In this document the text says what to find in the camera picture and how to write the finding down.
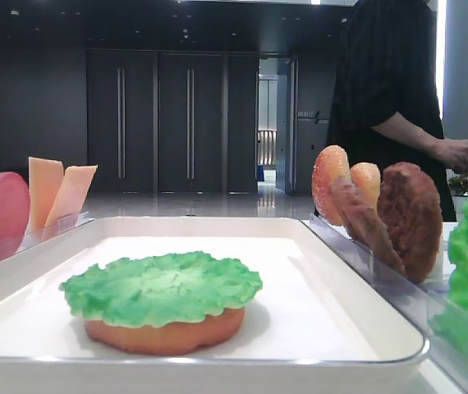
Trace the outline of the person's hand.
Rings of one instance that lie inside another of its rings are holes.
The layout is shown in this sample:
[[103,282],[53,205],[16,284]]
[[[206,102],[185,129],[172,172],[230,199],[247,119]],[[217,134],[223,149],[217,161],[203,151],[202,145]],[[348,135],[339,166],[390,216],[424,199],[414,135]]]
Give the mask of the person's hand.
[[434,157],[455,173],[468,172],[468,140],[436,140]]

